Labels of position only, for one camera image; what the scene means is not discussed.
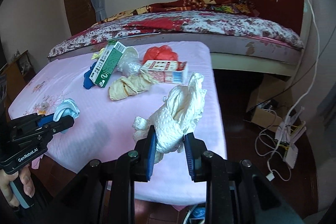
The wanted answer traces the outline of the beige glove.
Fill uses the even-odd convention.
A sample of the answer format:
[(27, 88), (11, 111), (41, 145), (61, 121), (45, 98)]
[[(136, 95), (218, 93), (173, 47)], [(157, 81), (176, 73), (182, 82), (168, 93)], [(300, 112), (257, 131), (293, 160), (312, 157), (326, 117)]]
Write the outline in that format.
[(130, 96), (136, 96), (149, 91), (157, 83), (158, 81), (147, 73), (131, 75), (129, 77), (122, 76), (113, 81), (109, 86), (109, 98), (113, 101), (119, 101)]

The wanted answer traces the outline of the green white carton box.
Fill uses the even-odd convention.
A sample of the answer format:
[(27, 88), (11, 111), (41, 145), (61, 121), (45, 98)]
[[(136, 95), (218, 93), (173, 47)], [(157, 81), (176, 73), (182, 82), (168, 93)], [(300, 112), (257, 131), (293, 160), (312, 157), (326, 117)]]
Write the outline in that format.
[(122, 43), (114, 41), (109, 42), (94, 66), (89, 77), (90, 80), (95, 85), (104, 88), (125, 50), (126, 46)]

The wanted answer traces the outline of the blue glove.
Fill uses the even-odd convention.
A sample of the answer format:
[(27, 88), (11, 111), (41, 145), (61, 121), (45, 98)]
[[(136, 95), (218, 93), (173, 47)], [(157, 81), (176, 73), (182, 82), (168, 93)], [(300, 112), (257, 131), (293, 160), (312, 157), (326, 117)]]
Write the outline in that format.
[(92, 82), (92, 80), (90, 79), (90, 75), (93, 72), (93, 69), (95, 67), (97, 62), (94, 62), (91, 66), (90, 69), (84, 73), (84, 81), (83, 81), (83, 87), (86, 90), (89, 90), (90, 88), (92, 88), (95, 84)]

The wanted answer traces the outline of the red heart headboard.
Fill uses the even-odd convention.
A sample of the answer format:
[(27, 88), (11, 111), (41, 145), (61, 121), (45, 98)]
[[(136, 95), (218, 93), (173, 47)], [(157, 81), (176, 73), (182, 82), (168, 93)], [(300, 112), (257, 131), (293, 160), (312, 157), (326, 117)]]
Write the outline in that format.
[(303, 42), (309, 37), (311, 11), (308, 0), (249, 0), (259, 16), (271, 20), (298, 34)]

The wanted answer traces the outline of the cardboard box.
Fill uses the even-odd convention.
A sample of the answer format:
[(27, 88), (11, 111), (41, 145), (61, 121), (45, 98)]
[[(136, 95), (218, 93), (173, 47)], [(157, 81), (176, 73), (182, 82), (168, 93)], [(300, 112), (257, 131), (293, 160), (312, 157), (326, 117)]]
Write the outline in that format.
[(275, 99), (285, 87), (285, 82), (265, 75), (261, 84), (252, 92), (247, 106), (247, 120), (276, 132), (282, 118), (276, 113), (279, 102)]

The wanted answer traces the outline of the light blue cloth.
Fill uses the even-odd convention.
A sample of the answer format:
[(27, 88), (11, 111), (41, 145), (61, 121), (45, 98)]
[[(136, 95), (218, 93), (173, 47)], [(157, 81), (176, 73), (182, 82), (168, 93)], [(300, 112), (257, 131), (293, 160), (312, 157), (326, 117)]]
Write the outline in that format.
[(77, 119), (80, 115), (80, 110), (73, 99), (64, 99), (61, 104), (55, 109), (53, 121), (58, 122), (64, 116), (71, 116)]

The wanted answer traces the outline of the clear plastic bag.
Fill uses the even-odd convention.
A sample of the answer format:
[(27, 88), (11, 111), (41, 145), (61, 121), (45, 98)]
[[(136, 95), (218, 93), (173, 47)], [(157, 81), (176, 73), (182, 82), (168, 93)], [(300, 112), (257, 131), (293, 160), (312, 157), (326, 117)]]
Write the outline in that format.
[(137, 50), (134, 47), (127, 47), (116, 68), (123, 76), (129, 77), (132, 75), (138, 75), (141, 67), (142, 64), (139, 60)]

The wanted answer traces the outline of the white router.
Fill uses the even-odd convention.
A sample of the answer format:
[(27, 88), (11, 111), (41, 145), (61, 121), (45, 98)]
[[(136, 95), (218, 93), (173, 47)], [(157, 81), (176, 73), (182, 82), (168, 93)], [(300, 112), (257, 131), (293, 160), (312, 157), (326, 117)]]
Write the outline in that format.
[(294, 168), (298, 156), (298, 148), (295, 142), (306, 132), (305, 121), (301, 121), (299, 125), (294, 125), (304, 110), (305, 108), (301, 107), (298, 113), (290, 117), (287, 124), (281, 122), (275, 134), (275, 139), (287, 148), (283, 161), (287, 163), (290, 169)]

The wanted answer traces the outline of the red patterned blanket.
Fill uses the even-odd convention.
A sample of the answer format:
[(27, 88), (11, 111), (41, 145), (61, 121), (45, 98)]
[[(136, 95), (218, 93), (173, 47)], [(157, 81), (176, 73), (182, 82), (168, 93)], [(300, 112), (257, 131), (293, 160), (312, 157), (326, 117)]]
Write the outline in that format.
[(104, 20), (100, 20), (97, 24), (147, 13), (193, 10), (259, 16), (255, 5), (249, 0), (177, 0), (173, 2), (153, 3), (134, 10), (123, 11)]

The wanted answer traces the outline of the red plastic bag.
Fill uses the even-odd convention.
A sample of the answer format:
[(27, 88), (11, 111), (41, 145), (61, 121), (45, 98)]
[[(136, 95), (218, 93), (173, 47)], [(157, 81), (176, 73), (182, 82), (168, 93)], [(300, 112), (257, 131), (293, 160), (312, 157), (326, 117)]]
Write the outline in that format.
[(148, 60), (178, 61), (178, 54), (168, 45), (151, 47), (144, 54), (142, 63), (145, 64)]

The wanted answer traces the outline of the red white carton box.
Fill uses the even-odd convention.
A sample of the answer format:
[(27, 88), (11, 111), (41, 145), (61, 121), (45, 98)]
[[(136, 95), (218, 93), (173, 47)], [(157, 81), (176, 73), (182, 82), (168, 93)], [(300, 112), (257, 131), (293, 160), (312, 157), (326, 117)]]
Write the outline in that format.
[(186, 61), (148, 60), (140, 71), (151, 75), (159, 83), (184, 85), (187, 81), (188, 63)]

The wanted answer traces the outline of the yellow towel cloth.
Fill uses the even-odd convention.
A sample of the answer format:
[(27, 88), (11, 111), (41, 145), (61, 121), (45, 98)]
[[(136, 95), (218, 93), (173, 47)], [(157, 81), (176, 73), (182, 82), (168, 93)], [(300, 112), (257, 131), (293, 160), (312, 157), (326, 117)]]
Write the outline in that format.
[(105, 51), (105, 48), (102, 48), (98, 53), (94, 53), (91, 59), (98, 60), (101, 57), (101, 55), (104, 53), (104, 51)]

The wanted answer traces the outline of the bed with floral sheet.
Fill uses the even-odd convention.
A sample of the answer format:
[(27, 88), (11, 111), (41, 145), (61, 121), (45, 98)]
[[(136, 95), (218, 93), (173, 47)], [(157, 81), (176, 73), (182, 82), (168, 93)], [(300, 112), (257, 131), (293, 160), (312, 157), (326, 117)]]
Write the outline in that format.
[(202, 42), (217, 54), (255, 57), (296, 67), (305, 44), (290, 28), (245, 15), (213, 11), (173, 11), (134, 15), (95, 24), (54, 46), (54, 59), (80, 49), (96, 51), (110, 40), (125, 46)]

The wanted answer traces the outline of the pink sheet covered table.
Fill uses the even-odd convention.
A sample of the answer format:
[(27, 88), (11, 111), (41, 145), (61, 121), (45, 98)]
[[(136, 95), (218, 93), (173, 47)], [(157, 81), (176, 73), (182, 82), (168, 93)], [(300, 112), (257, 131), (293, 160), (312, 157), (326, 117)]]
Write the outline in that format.
[[(170, 42), (169, 46), (180, 61), (187, 62), (190, 73), (204, 77), (202, 87), (207, 94), (195, 137), (202, 139), (209, 150), (226, 157), (209, 48), (201, 42)], [(40, 111), (51, 114), (62, 100), (73, 99), (79, 117), (66, 133), (53, 137), (47, 150), (47, 156), (72, 172), (78, 172), (92, 159), (111, 161), (133, 149), (134, 119), (149, 118), (173, 88), (171, 84), (157, 84), (148, 92), (114, 102), (108, 88), (84, 88), (84, 73), (92, 64), (91, 54), (50, 62), (19, 93), (8, 111), (11, 119)], [(194, 205), (205, 201), (206, 184), (191, 180), (184, 153), (172, 152), (154, 166), (149, 182), (135, 185), (135, 197), (170, 205)]]

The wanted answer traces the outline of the wooden side cabinet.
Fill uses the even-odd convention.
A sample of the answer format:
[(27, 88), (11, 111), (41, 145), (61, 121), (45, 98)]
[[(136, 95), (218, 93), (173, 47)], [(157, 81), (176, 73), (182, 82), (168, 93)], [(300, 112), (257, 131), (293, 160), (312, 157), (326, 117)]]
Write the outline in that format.
[(6, 75), (7, 100), (12, 103), (36, 75), (29, 51), (26, 50), (17, 55), (10, 64), (5, 66), (2, 75)]

